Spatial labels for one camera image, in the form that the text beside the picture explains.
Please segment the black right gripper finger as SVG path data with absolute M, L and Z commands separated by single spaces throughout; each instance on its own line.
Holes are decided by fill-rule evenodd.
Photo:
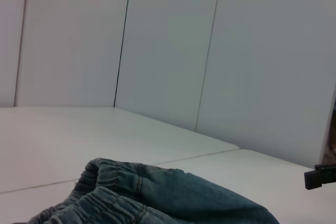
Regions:
M 315 165 L 314 170 L 305 172 L 305 188 L 312 190 L 323 184 L 335 183 L 335 165 Z

